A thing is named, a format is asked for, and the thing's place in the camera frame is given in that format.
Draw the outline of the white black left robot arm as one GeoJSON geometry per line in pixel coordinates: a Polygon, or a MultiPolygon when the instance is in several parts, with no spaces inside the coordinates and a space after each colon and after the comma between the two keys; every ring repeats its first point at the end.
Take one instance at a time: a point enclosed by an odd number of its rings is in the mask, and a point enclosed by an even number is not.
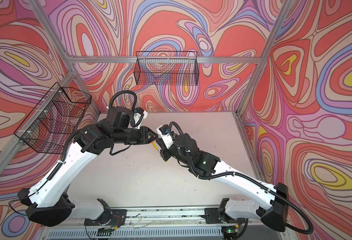
{"type": "Polygon", "coordinates": [[[105,119],[73,132],[56,165],[37,184],[18,192],[20,202],[27,206],[26,217],[46,227],[59,225],[67,219],[87,219],[108,225],[113,214],[103,199],[98,199],[96,204],[76,203],[68,196],[67,189],[85,166],[105,149],[114,156],[116,144],[129,148],[154,142],[157,134],[141,126],[147,115],[142,108],[111,107],[105,119]]]}

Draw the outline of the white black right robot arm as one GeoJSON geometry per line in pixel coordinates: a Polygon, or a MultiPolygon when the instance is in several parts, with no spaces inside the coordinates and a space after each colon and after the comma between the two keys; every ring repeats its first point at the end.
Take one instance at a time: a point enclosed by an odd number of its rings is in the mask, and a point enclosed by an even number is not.
{"type": "Polygon", "coordinates": [[[164,161],[174,158],[198,179],[214,180],[251,200],[246,205],[229,198],[222,199],[217,210],[222,221],[254,219],[277,232],[286,230],[289,210],[287,186],[275,186],[238,172],[219,157],[200,150],[189,134],[160,135],[156,143],[164,161]]]}

